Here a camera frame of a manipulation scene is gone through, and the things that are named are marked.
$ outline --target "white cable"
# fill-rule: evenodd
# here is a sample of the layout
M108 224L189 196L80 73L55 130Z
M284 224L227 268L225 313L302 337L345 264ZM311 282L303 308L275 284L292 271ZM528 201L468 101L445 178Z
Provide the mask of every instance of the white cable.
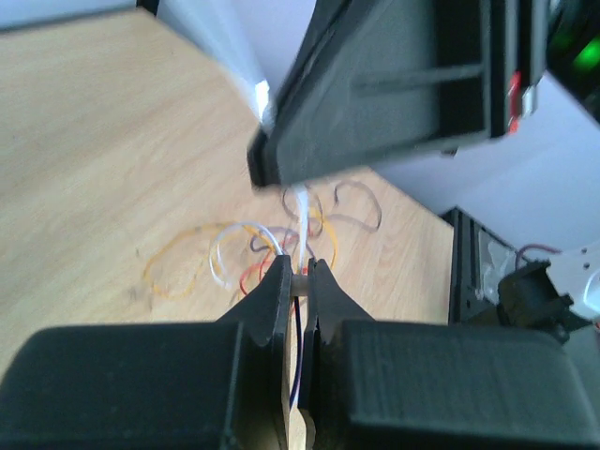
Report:
M269 231L268 228L266 228L264 225L262 225L258 222L253 222L251 220L245 220L242 222L236 222L236 223L230 225L229 227L224 228L223 230L221 230L221 232L219 234L217 234L217 237L211 243L210 248L208 249L208 265L210 266L210 273L212 274L215 282L222 288L229 289L231 287L231 283L229 281L223 281L223 279L221 277L219 277L217 275L217 273L215 272L215 266L213 265L213 251L214 251L213 249L216 248L216 250L217 250L218 263L221 267L223 275L225 276L225 278L227 278L228 277L227 271L225 270L225 266L223 265L223 262L221 260L220 251L218 250L218 244L223 239L223 237L225 237L227 234L234 232L236 230L239 230L240 228L244 228L245 226L254 227L257 230L259 230L260 232L262 232L273 244L276 254L277 255L283 254L283 250L281 249L281 246L279 245L279 242L276 239L276 237Z
M304 267L304 254L307 249L308 240L308 192L305 186L294 188L296 203L298 205L298 221L300 222L300 232L298 239L298 274L302 275Z

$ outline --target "wooden surface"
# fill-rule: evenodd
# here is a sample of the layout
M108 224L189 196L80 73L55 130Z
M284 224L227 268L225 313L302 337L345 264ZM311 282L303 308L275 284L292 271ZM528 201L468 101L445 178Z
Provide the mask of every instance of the wooden surface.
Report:
M296 226L278 192L250 188L257 122L243 100L214 63L145 13L0 36L0 105L0 373L51 325L213 320L233 291L204 267L191 296L162 298L141 281L147 259L209 222ZM340 286L377 318L444 323L451 229L371 171L341 178L365 182L383 219L374 234L333 222ZM316 189L325 213L334 183ZM375 220L364 193L340 195L336 212ZM152 270L157 283L181 289L210 234L175 246ZM224 246L237 276L260 259L247 243ZM325 235L310 243L330 259ZM294 427L292 448L301 448Z

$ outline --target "blue wire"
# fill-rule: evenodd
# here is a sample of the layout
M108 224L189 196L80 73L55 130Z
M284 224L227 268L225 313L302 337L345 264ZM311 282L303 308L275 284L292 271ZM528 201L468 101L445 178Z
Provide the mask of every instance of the blue wire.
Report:
M302 366L302 321L300 318L300 300L298 297L293 298L293 308L295 309L296 317L296 345L298 346L298 350L296 352L296 370L293 374L292 391L290 393L290 409L293 406L293 399L296 397L296 392L298 392L300 369Z

